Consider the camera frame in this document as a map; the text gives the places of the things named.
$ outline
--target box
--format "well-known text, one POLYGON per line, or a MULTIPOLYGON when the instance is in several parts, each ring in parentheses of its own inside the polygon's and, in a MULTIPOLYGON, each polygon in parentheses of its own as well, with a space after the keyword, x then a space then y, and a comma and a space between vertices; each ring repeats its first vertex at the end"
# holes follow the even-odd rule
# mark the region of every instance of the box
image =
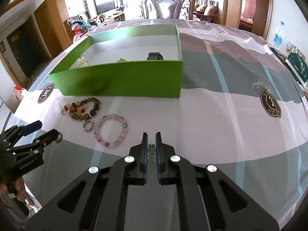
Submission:
POLYGON ((143 25, 89 35, 49 74, 63 95, 179 98, 182 51, 176 25, 143 25), (160 52, 163 60, 147 60, 160 52), (89 66, 78 67, 84 55, 89 66), (117 62, 120 58, 127 61, 117 62))

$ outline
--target curtain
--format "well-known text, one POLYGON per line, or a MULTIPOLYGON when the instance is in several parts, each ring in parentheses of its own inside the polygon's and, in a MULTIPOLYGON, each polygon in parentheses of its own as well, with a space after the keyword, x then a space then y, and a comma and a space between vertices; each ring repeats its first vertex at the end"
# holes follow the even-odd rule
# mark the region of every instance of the curtain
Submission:
POLYGON ((243 0, 242 16, 247 19, 254 19, 257 0, 243 0))

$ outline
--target water bottle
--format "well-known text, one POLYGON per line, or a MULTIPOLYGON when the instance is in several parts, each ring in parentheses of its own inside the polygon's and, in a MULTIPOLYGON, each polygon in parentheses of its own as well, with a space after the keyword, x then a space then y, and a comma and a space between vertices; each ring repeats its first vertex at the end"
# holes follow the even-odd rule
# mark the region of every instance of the water bottle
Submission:
POLYGON ((282 39, 283 39, 283 33, 282 33, 282 29, 284 27, 284 23, 280 22, 280 25, 277 27, 276 29, 276 34, 275 34, 275 38, 273 41, 273 48, 279 50, 280 49, 280 45, 282 43, 282 39))

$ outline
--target television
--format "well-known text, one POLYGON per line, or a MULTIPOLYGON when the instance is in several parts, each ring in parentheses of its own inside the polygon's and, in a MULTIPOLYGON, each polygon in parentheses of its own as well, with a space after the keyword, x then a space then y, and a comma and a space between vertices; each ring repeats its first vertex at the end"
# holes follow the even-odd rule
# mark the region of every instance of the television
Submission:
POLYGON ((116 8, 114 0, 94 0, 94 2, 98 15, 116 8))

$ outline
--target round logo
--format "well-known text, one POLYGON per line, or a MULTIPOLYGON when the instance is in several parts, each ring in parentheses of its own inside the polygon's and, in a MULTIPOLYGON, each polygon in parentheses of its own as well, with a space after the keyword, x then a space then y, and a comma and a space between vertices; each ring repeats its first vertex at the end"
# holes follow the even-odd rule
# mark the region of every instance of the round logo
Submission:
POLYGON ((47 98, 50 96, 50 94, 52 93, 54 89, 54 84, 49 84, 40 94, 39 98, 38 98, 38 103, 42 103, 45 102, 47 100, 47 98))
POLYGON ((261 91, 260 99, 265 111, 273 117, 281 117, 281 109, 276 99, 267 92, 266 88, 261 91))

